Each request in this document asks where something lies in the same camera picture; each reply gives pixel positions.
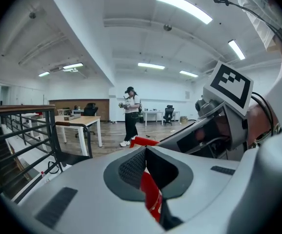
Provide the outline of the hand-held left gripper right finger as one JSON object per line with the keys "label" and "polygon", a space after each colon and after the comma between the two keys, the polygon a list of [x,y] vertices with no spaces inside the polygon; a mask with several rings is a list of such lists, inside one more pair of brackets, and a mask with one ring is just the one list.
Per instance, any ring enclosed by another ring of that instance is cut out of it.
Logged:
{"label": "hand-held left gripper right finger", "polygon": [[147,234],[225,234],[234,205],[221,196],[232,175],[215,166],[237,168],[235,161],[185,155],[148,146],[146,167],[161,193],[159,222],[146,223]]}

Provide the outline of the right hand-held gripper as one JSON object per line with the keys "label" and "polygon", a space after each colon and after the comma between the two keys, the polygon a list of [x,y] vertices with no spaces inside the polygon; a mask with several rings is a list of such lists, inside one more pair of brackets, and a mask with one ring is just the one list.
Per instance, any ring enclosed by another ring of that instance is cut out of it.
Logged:
{"label": "right hand-held gripper", "polygon": [[247,150],[247,111],[253,80],[219,61],[195,107],[199,119],[158,143],[194,156],[228,159]]}

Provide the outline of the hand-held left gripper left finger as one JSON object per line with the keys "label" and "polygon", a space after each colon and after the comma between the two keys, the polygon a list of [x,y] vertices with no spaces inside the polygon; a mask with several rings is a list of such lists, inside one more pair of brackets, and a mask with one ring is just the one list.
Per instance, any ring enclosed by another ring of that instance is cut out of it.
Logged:
{"label": "hand-held left gripper left finger", "polygon": [[19,211],[38,234],[162,234],[140,190],[144,147],[81,161],[36,189]]}

